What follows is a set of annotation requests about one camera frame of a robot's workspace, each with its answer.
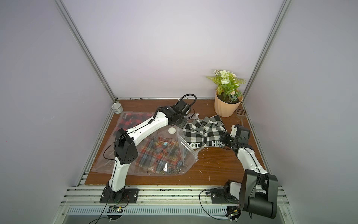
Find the black white plaid shirt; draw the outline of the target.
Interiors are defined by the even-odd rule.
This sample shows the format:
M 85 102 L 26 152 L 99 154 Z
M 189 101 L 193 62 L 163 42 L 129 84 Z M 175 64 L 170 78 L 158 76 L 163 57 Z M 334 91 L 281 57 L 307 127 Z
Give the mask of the black white plaid shirt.
M 193 149 L 219 147 L 219 140 L 227 133 L 219 115 L 195 119 L 183 128 L 183 139 Z

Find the clear plastic vacuum bag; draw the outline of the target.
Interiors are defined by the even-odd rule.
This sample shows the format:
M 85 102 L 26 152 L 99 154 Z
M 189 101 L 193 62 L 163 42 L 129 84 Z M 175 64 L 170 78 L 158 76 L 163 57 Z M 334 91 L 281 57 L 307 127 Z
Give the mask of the clear plastic vacuum bag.
M 152 117 L 152 113 L 123 112 L 104 149 L 92 167 L 95 173 L 111 174 L 114 167 L 114 141 L 119 129 L 127 130 Z M 137 146 L 138 157 L 128 174 L 136 176 L 175 176 L 185 174 L 197 161 L 198 153 L 185 142 L 183 131 L 166 126 L 149 135 Z

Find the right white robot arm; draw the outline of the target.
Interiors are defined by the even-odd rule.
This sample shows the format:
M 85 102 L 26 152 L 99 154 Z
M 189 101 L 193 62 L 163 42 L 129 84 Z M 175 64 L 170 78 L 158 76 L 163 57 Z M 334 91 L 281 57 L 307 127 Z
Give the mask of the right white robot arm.
M 219 143 L 234 151 L 243 166 L 241 183 L 229 184 L 229 193 L 236 197 L 240 210 L 271 219 L 277 216 L 278 179 L 263 168 L 249 145 L 250 130 L 233 125 Z

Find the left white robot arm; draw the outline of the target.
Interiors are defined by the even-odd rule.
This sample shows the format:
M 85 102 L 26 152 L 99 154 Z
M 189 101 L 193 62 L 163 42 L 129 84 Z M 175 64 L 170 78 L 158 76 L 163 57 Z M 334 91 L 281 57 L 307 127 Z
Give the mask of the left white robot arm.
M 124 199 L 128 170 L 139 155 L 137 146 L 146 137 L 163 127 L 183 128 L 187 120 L 190 119 L 189 113 L 195 102 L 194 100 L 188 104 L 181 98 L 174 105 L 158 107 L 152 117 L 137 126 L 127 130 L 121 128 L 117 131 L 113 143 L 114 168 L 112 176 L 102 192 L 100 203 L 119 203 Z

